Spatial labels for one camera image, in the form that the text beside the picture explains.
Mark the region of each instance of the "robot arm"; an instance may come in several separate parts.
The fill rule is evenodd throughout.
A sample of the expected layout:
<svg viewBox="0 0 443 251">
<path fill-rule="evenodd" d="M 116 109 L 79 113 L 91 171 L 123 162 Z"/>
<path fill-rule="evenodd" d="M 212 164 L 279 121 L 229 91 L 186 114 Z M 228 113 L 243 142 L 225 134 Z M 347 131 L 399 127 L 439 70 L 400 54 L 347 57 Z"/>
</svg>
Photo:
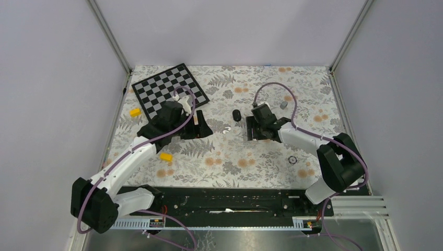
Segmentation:
<svg viewBox="0 0 443 251">
<path fill-rule="evenodd" d="M 196 112 L 198 125 L 195 125 L 191 119 L 176 133 L 147 143 L 149 139 L 165 135 L 186 121 L 191 111 L 187 100 L 187 98 L 180 100 L 175 98 L 175 101 L 165 102 L 158 115 L 137 132 L 137 137 L 114 162 L 89 180 L 78 178 L 74 182 L 71 197 L 71 214 L 74 217 L 78 217 L 86 195 L 100 180 L 87 202 L 81 219 L 98 233 L 107 231 L 118 217 L 151 207 L 155 195 L 146 188 L 117 193 L 136 169 L 169 144 L 173 136 L 188 140 L 213 134 L 206 124 L 202 111 L 199 110 Z"/>
<path fill-rule="evenodd" d="M 305 192 L 312 204 L 319 204 L 334 193 L 343 192 L 364 174 L 361 164 L 348 152 L 334 143 L 297 131 L 288 118 L 277 119 L 267 104 L 253 108 L 252 113 L 253 117 L 247 117 L 249 140 L 272 139 L 295 145 L 318 157 L 322 177 Z M 340 133 L 334 139 L 360 156 L 349 135 Z"/>
</svg>

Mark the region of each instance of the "small yellow cube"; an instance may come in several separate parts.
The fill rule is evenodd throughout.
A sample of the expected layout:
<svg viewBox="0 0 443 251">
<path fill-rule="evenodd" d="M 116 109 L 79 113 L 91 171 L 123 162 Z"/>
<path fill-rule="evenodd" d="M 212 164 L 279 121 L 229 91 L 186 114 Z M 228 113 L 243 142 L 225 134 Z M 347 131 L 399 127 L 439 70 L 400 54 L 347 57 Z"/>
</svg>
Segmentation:
<svg viewBox="0 0 443 251">
<path fill-rule="evenodd" d="M 169 161 L 169 162 L 171 162 L 171 161 L 172 161 L 172 155 L 167 154 L 167 153 L 161 153 L 161 154 L 160 154 L 160 159 L 161 159 L 161 160 L 164 160 L 164 161 Z"/>
<path fill-rule="evenodd" d="M 140 111 L 140 109 L 139 108 L 136 108 L 136 109 L 134 109 L 134 110 L 131 110 L 130 112 L 129 112 L 129 115 L 131 115 L 131 117 L 137 117 L 138 115 L 141 115 L 142 114 L 142 111 Z"/>
</svg>

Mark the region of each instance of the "table surface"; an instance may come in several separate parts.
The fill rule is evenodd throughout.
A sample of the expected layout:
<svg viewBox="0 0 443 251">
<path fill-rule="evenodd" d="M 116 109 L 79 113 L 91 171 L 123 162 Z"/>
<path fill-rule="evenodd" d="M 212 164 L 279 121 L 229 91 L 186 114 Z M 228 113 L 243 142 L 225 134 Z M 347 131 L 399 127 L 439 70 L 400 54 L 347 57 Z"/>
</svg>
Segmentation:
<svg viewBox="0 0 443 251">
<path fill-rule="evenodd" d="M 137 66 L 131 84 L 162 72 L 170 66 Z M 270 140 L 247 141 L 245 117 L 251 116 L 258 88 L 267 82 L 287 85 L 297 98 L 296 123 L 321 134 L 344 131 L 325 67 L 278 66 L 189 66 L 210 102 L 198 108 L 214 134 L 204 139 L 174 138 L 161 153 L 173 155 L 172 162 L 158 156 L 142 164 L 126 182 L 128 186 L 240 187 L 306 189 L 321 175 L 316 156 L 297 146 Z M 277 117 L 292 114 L 294 101 L 279 86 L 262 89 L 258 101 L 269 103 Z M 281 109 L 280 103 L 289 104 Z M 129 111 L 140 108 L 131 87 L 113 136 L 104 166 L 120 155 L 148 120 L 144 114 L 132 118 Z M 232 111 L 241 111 L 235 122 Z M 225 127 L 231 127 L 223 134 Z M 294 156 L 297 163 L 288 159 Z"/>
</svg>

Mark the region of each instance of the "gray wall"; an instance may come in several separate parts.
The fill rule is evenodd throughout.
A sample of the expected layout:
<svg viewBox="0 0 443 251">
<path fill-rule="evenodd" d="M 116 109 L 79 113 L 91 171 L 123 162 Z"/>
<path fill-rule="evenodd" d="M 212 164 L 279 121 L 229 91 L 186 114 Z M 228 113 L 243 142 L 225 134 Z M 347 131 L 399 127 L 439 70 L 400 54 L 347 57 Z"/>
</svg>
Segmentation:
<svg viewBox="0 0 443 251">
<path fill-rule="evenodd" d="M 98 0 L 135 65 L 330 65 L 365 0 Z"/>
<path fill-rule="evenodd" d="M 125 73 L 86 1 L 0 1 L 0 250 L 64 248 Z"/>
<path fill-rule="evenodd" d="M 443 2 L 376 1 L 336 72 L 402 250 L 441 250 Z"/>
</svg>

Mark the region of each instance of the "black and white checkerboard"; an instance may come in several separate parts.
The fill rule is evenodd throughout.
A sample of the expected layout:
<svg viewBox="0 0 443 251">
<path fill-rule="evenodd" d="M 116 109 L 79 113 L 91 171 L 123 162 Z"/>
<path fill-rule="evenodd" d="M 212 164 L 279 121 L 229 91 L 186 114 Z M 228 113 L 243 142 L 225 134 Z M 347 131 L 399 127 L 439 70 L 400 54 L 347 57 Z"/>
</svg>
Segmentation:
<svg viewBox="0 0 443 251">
<path fill-rule="evenodd" d="M 151 121 L 157 115 L 157 111 L 160 110 L 161 103 L 173 100 L 172 95 L 177 86 L 186 86 L 194 93 L 197 107 L 209 102 L 207 95 L 184 64 L 179 64 L 137 82 L 132 85 L 132 88 L 148 120 Z M 184 89 L 178 89 L 177 93 L 180 98 L 188 95 Z"/>
</svg>

